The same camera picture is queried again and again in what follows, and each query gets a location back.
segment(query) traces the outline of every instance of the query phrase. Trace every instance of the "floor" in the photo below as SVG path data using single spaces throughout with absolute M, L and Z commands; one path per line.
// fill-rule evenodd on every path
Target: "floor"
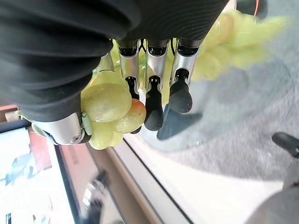
M 248 71 L 232 69 L 214 82 L 193 84 L 189 117 L 169 115 L 163 133 L 142 129 L 152 149 L 208 173 L 283 180 L 293 160 L 271 136 L 278 131 L 299 136 L 298 7 L 294 0 L 269 1 L 268 16 L 290 17 L 286 31 L 269 45 L 271 59 Z

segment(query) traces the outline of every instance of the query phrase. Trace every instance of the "grape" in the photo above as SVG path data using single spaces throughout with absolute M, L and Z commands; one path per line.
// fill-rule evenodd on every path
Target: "grape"
M 123 138 L 123 134 L 118 133 L 118 132 L 113 132 L 113 138 L 110 143 L 110 146 L 114 147 L 114 146 L 118 145 L 122 141 L 122 138 Z
M 125 116 L 132 105 L 129 91 L 117 84 L 99 84 L 81 93 L 81 109 L 90 121 L 110 122 Z
M 99 72 L 91 79 L 88 85 L 93 86 L 93 85 L 99 85 L 103 83 L 113 83 L 113 84 L 122 85 L 123 87 L 125 87 L 125 89 L 129 91 L 129 85 L 127 81 L 121 77 L 121 73 L 118 72 L 116 73 L 108 70 Z
M 240 69 L 247 69 L 254 62 L 268 57 L 267 52 L 261 45 L 236 49 L 233 53 L 231 57 L 232 65 Z
M 114 67 L 120 65 L 120 55 L 118 53 L 117 48 L 118 48 L 117 43 L 116 43 L 115 40 L 113 40 L 113 47 L 110 51 L 110 54 L 111 54 L 111 57 L 112 57 L 112 60 L 113 60 Z
M 109 123 L 90 122 L 92 127 L 92 137 L 89 144 L 97 150 L 105 149 L 110 146 L 113 139 L 113 131 Z
M 130 133 L 139 128 L 145 119 L 145 106 L 137 99 L 132 99 L 132 106 L 129 112 L 119 120 L 110 123 L 115 132 Z
M 228 45 L 214 46 L 208 52 L 199 54 L 194 65 L 192 81 L 201 77 L 208 80 L 216 79 L 225 72 L 232 59 L 232 51 Z
M 233 29 L 234 18 L 228 14 L 220 15 L 201 44 L 201 50 L 207 51 L 217 44 L 224 43 L 232 35 Z
M 234 17 L 234 33 L 229 44 L 234 48 L 247 47 L 269 41 L 271 37 L 284 30 L 287 18 L 270 17 L 257 21 L 256 17 L 246 14 L 232 14 Z

